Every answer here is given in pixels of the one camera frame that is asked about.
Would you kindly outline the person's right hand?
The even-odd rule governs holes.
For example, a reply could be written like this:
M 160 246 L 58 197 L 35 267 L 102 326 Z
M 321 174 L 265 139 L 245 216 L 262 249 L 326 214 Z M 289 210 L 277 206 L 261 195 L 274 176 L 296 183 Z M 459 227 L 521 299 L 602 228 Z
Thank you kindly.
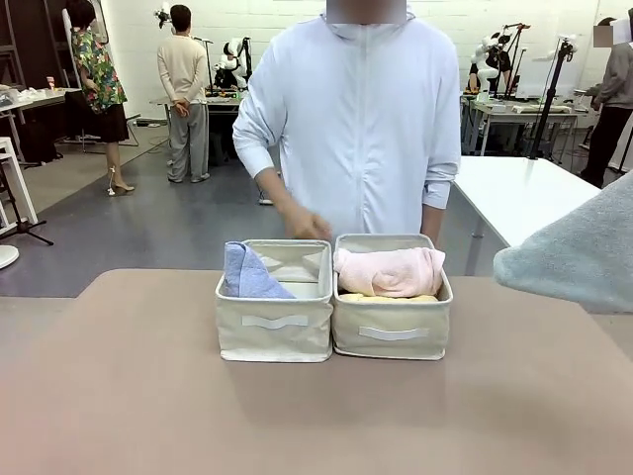
M 307 208 L 291 204 L 281 212 L 287 227 L 288 235 L 296 239 L 330 240 L 329 223 L 320 215 Z

